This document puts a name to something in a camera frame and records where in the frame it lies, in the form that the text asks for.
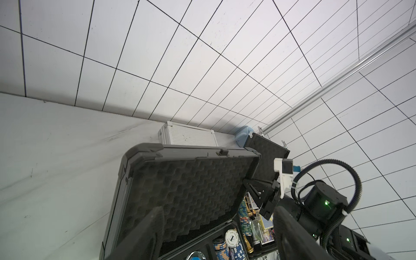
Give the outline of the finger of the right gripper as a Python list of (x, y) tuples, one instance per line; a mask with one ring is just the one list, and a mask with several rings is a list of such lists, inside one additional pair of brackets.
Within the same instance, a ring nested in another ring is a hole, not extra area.
[(277, 180), (266, 182), (258, 179), (243, 179), (243, 185), (260, 209), (260, 215), (269, 220), (280, 200), (280, 184)]

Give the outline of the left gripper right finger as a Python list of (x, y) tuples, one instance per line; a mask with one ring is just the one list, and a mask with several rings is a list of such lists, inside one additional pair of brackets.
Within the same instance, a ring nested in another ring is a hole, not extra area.
[(307, 231), (282, 206), (274, 209), (275, 242), (282, 260), (331, 260)]

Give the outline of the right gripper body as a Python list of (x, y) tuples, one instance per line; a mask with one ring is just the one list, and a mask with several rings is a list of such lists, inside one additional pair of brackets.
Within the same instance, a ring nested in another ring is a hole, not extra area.
[(348, 200), (322, 180), (312, 181), (311, 190), (298, 201), (297, 197), (285, 195), (277, 205), (284, 207), (289, 214), (309, 233), (318, 239), (328, 224), (348, 205)]

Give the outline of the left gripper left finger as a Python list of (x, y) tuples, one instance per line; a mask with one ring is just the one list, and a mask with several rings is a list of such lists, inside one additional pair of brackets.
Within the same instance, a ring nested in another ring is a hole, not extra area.
[(108, 260), (156, 260), (164, 240), (164, 212), (153, 208), (110, 253)]

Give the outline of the silver poker case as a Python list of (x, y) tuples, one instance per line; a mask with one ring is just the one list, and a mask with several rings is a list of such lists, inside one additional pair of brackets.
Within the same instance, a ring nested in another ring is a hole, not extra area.
[(218, 147), (214, 130), (167, 121), (158, 131), (165, 145)]

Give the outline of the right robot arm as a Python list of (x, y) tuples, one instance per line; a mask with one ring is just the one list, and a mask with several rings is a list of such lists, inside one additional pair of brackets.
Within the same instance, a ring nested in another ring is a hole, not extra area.
[[(293, 198), (281, 193), (279, 182), (265, 182), (256, 179), (244, 179), (243, 184), (255, 204), (259, 214), (266, 220), (276, 218), (276, 207), (283, 207), (292, 218), (317, 242), (321, 242), (324, 232), (336, 217), (342, 216), (347, 206), (345, 196), (336, 192), (322, 180), (307, 184), (311, 190), (301, 198)], [(359, 233), (338, 224), (328, 237), (326, 249), (335, 260), (390, 260), (391, 256), (383, 252)]]

